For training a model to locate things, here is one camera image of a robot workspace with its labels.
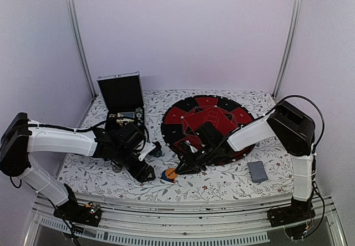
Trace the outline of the orange big blind button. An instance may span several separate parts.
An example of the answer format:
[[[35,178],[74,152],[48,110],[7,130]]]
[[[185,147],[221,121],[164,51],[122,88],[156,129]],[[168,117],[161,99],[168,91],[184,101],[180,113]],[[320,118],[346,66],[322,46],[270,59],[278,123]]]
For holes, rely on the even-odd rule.
[[[174,180],[177,176],[178,176],[178,174],[176,174],[174,168],[168,168],[168,169],[165,171],[165,177],[166,177],[168,180]]]

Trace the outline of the blue green 50 chip stack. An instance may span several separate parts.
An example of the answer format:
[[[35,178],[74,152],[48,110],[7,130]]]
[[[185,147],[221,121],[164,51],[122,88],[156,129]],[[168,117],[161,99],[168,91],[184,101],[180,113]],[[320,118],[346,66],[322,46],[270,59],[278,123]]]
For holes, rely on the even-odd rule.
[[[152,150],[151,155],[153,157],[161,157],[163,155],[163,151],[161,147],[156,147]]]

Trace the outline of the blue small blind button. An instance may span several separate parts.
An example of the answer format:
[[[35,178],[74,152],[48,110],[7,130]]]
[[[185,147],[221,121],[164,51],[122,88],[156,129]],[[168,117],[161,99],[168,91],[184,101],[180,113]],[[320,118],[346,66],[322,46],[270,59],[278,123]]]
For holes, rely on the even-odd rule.
[[[165,173],[165,171],[162,173],[162,179],[164,179],[164,180],[167,180],[168,178],[167,178],[167,176],[166,176],[166,173]]]

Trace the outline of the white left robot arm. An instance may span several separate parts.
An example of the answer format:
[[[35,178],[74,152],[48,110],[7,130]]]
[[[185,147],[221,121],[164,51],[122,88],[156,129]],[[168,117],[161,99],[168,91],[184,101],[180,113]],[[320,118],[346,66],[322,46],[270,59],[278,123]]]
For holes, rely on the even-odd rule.
[[[102,129],[99,124],[75,129],[43,124],[18,113],[1,137],[1,171],[17,177],[36,192],[46,196],[71,221],[83,212],[70,188],[58,182],[32,157],[35,152],[70,153],[103,158],[124,167],[140,183],[155,179],[155,172],[144,158],[155,144],[130,122],[117,130]]]

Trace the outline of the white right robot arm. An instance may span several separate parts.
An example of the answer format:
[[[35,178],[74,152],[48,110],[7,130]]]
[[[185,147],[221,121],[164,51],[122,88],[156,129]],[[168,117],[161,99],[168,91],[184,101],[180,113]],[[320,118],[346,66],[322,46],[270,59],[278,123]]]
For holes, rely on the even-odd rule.
[[[320,138],[315,137],[316,123],[303,111],[282,98],[271,110],[246,125],[241,125],[222,136],[211,123],[198,128],[205,145],[192,152],[189,145],[180,142],[180,163],[176,174],[198,173],[216,158],[229,157],[234,152],[252,146],[270,137],[276,137],[290,154],[293,162],[293,199],[287,217],[298,222],[308,213],[307,201],[313,195],[312,182],[316,174],[315,155]]]

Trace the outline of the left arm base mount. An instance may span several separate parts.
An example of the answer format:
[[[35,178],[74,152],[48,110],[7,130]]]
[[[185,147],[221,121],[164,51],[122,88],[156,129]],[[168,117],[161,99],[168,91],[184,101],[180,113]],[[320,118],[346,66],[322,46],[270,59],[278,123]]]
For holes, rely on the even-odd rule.
[[[76,201],[68,201],[57,207],[53,215],[69,222],[98,227],[102,210],[100,205],[94,202],[79,205]]]

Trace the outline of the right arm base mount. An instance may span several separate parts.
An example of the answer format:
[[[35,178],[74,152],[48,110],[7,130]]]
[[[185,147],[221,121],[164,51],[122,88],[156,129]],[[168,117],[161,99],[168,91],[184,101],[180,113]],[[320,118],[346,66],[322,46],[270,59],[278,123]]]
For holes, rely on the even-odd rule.
[[[292,200],[291,205],[271,208],[267,218],[271,227],[279,227],[311,219],[315,216],[312,203]]]

